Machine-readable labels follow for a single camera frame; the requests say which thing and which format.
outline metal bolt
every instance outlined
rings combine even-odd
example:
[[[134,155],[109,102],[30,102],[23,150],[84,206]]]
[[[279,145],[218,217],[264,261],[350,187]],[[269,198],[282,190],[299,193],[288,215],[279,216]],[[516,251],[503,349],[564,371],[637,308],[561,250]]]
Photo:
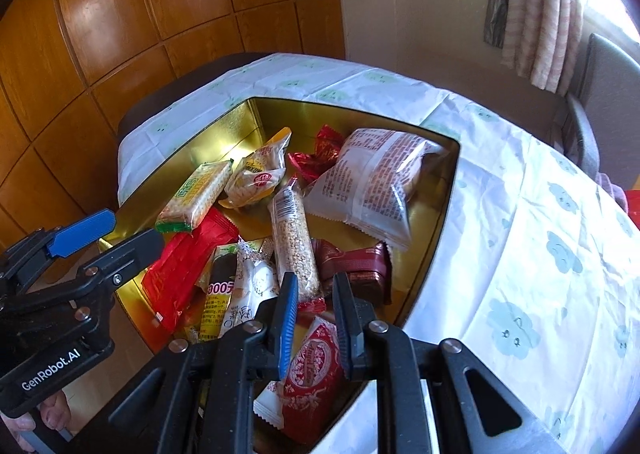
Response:
[[[183,353],[189,347],[189,343],[185,339],[175,339],[169,342],[169,351],[172,353]]]
[[[389,330],[389,324],[383,320],[372,320],[369,322],[369,329],[374,333],[386,333]]]
[[[455,355],[456,353],[462,351],[462,342],[456,339],[446,339],[442,342],[442,348],[447,353],[452,353]]]
[[[74,317],[78,322],[83,322],[89,318],[91,310],[87,306],[82,306],[76,310]]]
[[[244,324],[242,324],[242,329],[247,331],[248,333],[258,333],[262,331],[264,325],[259,320],[248,320]]]

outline barcode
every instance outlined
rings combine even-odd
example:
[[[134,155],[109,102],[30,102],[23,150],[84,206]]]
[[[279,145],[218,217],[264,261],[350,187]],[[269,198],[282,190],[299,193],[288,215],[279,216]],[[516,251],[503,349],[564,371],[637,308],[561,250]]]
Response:
[[[292,218],[296,215],[296,204],[290,189],[278,193],[276,198],[276,219],[278,221]]]

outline purple cloth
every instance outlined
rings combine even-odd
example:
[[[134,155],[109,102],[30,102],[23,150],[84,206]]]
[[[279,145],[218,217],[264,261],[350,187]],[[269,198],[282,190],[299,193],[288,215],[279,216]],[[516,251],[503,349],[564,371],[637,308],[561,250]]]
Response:
[[[613,185],[609,176],[603,172],[596,174],[596,183],[600,185],[609,196],[616,200],[616,203],[620,205],[626,214],[629,214],[629,203],[626,201],[625,191],[617,185]]]

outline tablecloth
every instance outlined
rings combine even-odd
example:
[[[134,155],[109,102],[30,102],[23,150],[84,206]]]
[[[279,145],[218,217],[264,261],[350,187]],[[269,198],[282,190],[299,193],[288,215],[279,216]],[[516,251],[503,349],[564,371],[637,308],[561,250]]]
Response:
[[[118,198],[253,96],[383,114],[457,139],[451,205],[405,331],[461,339],[575,454],[602,454],[640,398],[640,231],[575,165],[456,93],[354,63],[275,54],[129,134]],[[376,449],[369,384],[314,450]]]

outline blue gripper pad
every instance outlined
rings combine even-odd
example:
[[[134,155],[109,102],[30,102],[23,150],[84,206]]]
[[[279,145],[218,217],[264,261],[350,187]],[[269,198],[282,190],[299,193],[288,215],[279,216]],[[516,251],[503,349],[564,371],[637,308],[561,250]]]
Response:
[[[280,358],[278,359],[278,372],[280,379],[283,380],[289,369],[293,347],[293,330],[296,327],[298,313],[298,278],[292,272],[284,274],[279,297],[283,297],[286,301],[280,335]]]
[[[88,244],[113,232],[116,215],[109,209],[101,210],[83,220],[75,222],[58,231],[47,245],[51,257],[68,257]]]

